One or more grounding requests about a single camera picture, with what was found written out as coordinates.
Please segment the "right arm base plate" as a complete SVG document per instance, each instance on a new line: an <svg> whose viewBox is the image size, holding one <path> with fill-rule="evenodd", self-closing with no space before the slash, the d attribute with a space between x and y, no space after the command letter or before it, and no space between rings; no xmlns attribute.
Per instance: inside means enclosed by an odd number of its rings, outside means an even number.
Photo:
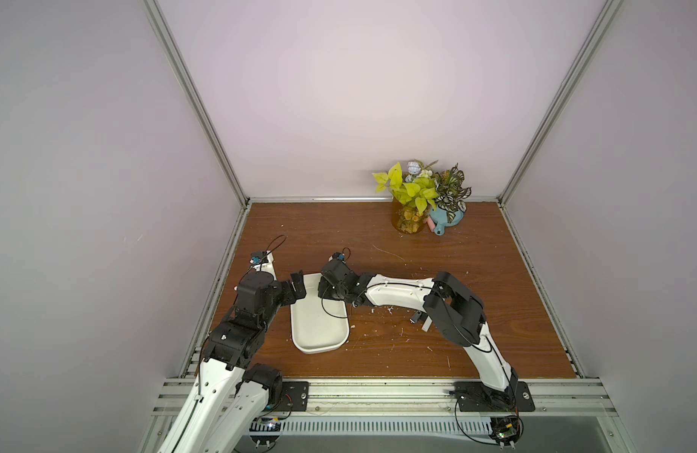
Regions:
<svg viewBox="0 0 697 453"><path fill-rule="evenodd" d="M518 381L508 393L490 389L479 381L457 381L449 394L458 400L459 410L465 413L531 413L536 410L525 381Z"/></svg>

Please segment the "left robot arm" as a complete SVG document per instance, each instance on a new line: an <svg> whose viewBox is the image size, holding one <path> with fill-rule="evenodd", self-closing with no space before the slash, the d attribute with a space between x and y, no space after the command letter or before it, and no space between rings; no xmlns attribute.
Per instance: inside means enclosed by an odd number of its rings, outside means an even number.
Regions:
<svg viewBox="0 0 697 453"><path fill-rule="evenodd" d="M278 311L305 298L304 274L279 281L250 271L236 299L201 347L195 383L160 452L231 452L265 410L282 398L282 373L253 364Z"/></svg>

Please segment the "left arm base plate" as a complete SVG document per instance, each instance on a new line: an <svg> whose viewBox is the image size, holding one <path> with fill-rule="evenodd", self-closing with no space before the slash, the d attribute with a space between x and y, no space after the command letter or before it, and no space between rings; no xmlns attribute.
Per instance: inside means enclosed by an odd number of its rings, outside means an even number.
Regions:
<svg viewBox="0 0 697 453"><path fill-rule="evenodd" d="M271 396L269 413L305 413L308 410L311 385L308 381L284 381L276 396Z"/></svg>

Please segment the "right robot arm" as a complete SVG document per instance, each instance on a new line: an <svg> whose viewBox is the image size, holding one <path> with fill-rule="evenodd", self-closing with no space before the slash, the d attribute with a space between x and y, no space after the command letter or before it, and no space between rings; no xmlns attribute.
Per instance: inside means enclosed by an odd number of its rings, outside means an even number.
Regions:
<svg viewBox="0 0 697 453"><path fill-rule="evenodd" d="M440 272L432 279L393 279L357 274L339 259L321 270L318 296L354 307L400 307L427 316L439 333L461 347L479 372L484 392L515 403L518 377L492 337L482 300L459 279Z"/></svg>

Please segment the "white storage box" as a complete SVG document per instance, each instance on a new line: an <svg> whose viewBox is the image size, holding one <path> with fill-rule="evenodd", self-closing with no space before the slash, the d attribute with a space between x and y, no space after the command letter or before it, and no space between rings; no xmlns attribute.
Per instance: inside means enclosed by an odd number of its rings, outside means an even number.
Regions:
<svg viewBox="0 0 697 453"><path fill-rule="evenodd" d="M320 274L305 275L307 295L290 307L293 343L309 355L338 349L350 334L345 302L321 298L320 279Z"/></svg>

